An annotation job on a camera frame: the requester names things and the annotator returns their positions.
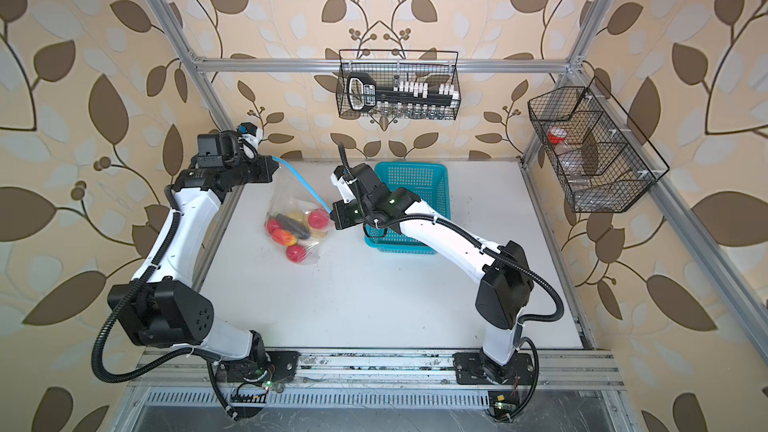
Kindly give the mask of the red toy apple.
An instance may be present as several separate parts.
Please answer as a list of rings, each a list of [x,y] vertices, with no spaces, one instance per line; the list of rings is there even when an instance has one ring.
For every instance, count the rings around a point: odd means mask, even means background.
[[[330,217],[324,209],[314,209],[305,215],[308,226],[317,231],[324,231],[328,228]]]

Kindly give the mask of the clear zip top bag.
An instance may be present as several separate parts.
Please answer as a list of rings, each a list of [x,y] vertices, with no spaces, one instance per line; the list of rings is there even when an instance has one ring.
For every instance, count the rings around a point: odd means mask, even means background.
[[[274,189],[263,228],[283,259],[300,266],[316,265],[328,239],[331,208],[312,184],[289,162],[275,158]]]

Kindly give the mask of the dark toy eggplant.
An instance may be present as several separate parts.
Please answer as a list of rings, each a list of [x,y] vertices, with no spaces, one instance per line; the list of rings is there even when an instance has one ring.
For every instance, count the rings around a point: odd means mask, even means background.
[[[278,214],[275,219],[281,229],[290,232],[298,240],[306,240],[311,237],[311,232],[302,222],[282,214]]]

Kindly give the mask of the red toy tomato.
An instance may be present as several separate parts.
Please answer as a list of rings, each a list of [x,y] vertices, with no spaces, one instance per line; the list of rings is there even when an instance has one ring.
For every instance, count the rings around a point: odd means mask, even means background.
[[[307,258],[307,249],[300,244],[293,244],[286,248],[286,257],[292,263],[302,263]]]
[[[277,219],[276,219],[276,218],[270,217],[270,218],[268,218],[268,219],[267,219],[267,221],[265,222],[265,230],[266,230],[266,232],[267,232],[269,235],[271,235],[271,234],[272,234],[274,231],[276,231],[276,230],[280,230],[280,229],[281,229],[281,225],[280,225],[280,223],[277,221]]]

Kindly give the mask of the yellow toy potato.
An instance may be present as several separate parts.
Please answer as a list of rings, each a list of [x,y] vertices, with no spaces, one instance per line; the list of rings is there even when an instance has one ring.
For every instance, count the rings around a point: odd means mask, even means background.
[[[306,226],[308,224],[306,215],[301,211],[290,212],[286,215],[286,217],[299,225]]]

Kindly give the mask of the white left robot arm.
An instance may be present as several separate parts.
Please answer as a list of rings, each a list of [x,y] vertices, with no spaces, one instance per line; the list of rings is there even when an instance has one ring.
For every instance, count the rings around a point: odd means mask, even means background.
[[[261,335],[218,318],[210,300],[194,289],[194,267],[210,223],[226,196],[251,183],[269,183],[279,165],[262,155],[263,131],[250,122],[234,130],[201,134],[189,166],[166,187],[170,205],[158,238],[130,282],[111,288],[111,309],[91,352],[94,376],[105,383],[136,379],[182,355],[222,363],[247,381],[259,381],[271,361]],[[164,350],[130,372],[108,371],[103,353],[120,325],[138,346]]]

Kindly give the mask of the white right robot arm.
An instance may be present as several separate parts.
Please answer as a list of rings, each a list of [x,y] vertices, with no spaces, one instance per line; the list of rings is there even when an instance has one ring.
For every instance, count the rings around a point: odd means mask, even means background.
[[[515,356],[522,345],[534,348],[523,335],[528,322],[553,323],[565,313],[556,289],[531,271],[522,247],[505,245],[468,232],[426,200],[405,189],[390,189],[366,164],[352,167],[346,149],[338,147],[341,164],[331,182],[341,199],[330,212],[335,228],[362,226],[385,237],[389,232],[416,240],[463,270],[477,285],[475,308],[486,322],[480,362],[487,379],[496,384],[514,375]]]

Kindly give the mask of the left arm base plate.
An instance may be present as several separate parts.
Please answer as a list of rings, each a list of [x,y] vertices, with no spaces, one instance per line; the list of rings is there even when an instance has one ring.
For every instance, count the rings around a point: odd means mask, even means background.
[[[230,383],[265,384],[291,382],[298,369],[300,353],[296,350],[252,350],[243,359],[221,362],[226,381]]]

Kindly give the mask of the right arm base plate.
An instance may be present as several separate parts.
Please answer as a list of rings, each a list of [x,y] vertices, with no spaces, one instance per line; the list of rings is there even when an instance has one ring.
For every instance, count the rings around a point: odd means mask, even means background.
[[[505,365],[498,365],[482,352],[453,355],[456,382],[460,385],[530,385],[534,365],[527,353],[515,353]]]

